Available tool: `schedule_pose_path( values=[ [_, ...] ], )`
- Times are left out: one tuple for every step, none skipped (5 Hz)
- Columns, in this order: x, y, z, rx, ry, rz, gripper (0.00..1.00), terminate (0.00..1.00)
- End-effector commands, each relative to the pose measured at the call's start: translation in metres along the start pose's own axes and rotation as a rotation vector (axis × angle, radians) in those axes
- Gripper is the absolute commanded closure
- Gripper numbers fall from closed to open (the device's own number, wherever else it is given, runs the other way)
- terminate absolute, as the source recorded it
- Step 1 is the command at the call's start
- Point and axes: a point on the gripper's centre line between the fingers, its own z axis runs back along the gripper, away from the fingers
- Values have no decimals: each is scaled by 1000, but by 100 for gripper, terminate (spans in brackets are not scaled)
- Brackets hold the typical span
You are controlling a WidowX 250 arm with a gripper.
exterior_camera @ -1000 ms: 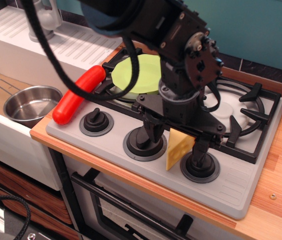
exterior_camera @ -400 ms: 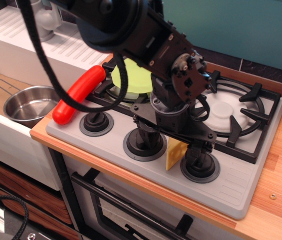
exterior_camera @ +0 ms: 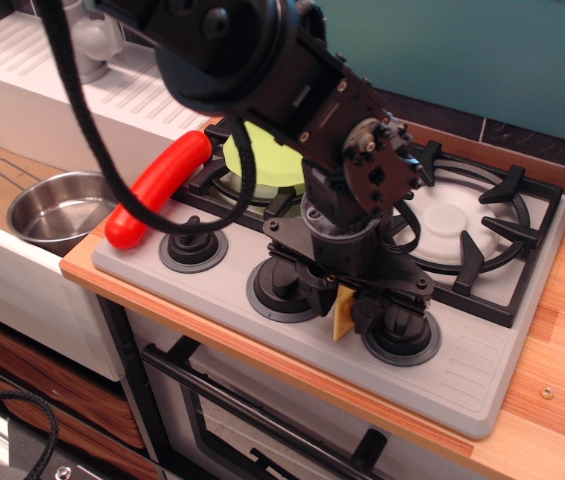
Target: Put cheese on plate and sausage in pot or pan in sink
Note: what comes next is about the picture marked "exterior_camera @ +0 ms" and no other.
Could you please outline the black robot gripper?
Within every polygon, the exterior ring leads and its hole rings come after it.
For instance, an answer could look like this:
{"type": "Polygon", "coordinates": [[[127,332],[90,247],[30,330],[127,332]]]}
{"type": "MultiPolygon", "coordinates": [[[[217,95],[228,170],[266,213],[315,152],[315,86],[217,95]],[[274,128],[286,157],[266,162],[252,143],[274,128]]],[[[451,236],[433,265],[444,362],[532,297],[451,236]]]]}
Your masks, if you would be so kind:
{"type": "Polygon", "coordinates": [[[433,281],[407,254],[383,241],[377,219],[337,226],[304,198],[299,217],[268,219],[263,232],[271,239],[271,257],[304,263],[296,265],[299,289],[318,316],[329,313],[340,284],[371,291],[353,297],[356,334],[366,334],[383,318],[385,299],[422,313],[433,295],[433,281]]]}

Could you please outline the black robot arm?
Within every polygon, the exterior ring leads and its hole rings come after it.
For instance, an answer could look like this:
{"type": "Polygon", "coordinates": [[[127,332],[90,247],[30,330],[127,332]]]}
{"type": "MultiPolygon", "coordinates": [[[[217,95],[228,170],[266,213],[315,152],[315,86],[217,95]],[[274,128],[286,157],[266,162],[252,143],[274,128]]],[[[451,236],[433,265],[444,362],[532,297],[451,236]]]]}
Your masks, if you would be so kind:
{"type": "Polygon", "coordinates": [[[410,136],[369,83],[326,46],[311,1],[103,1],[100,8],[151,41],[171,95],[226,117],[242,155],[254,124],[299,152],[301,216],[269,220],[273,253],[249,290],[267,313],[325,315],[336,284],[354,291],[356,331],[421,347],[429,277],[390,241],[394,211],[421,185],[410,136]]]}

